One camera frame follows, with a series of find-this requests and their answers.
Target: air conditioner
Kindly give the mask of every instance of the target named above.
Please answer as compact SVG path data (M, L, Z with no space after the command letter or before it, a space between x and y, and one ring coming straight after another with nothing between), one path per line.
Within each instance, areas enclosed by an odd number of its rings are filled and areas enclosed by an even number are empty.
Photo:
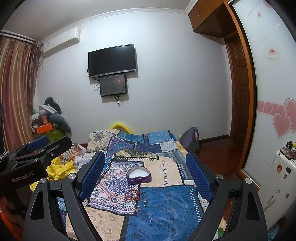
M48 57L79 42L80 29L75 27L45 42L43 54L45 57Z

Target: patchwork blanket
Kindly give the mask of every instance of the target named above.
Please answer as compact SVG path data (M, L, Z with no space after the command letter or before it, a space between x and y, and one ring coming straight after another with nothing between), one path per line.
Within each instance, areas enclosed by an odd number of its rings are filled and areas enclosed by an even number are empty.
M96 151L106 155L102 179L97 183L85 209L104 241L124 240L188 240L208 206L196 189L186 167L182 147L177 147L169 131L143 135L127 134L120 130L103 130L89 134L88 148L78 169L88 163ZM151 172L152 181L130 185L126 173L134 166ZM136 202L127 202L129 189L146 192ZM62 216L69 237L77 239L62 200Z

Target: curtain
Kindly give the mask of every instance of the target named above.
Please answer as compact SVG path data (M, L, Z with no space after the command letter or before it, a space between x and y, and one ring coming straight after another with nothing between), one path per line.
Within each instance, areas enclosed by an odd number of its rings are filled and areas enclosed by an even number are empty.
M4 142L9 152L34 140L29 116L33 112L40 55L39 41L32 45L0 39L0 98L4 108Z

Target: white suitcase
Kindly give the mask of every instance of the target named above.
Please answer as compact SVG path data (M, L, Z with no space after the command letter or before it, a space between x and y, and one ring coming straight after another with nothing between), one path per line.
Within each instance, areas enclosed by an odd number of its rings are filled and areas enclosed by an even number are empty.
M285 215L296 201L296 164L277 151L267 178L258 191L267 229Z

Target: pink stripe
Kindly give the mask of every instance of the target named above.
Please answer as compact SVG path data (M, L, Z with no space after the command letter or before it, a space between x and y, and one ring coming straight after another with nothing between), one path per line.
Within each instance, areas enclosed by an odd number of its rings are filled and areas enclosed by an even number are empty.
M270 115L274 115L275 113L280 113L282 117L286 115L283 105L274 104L274 103L265 102L265 101L259 101L259 100L258 100L257 111L270 114Z

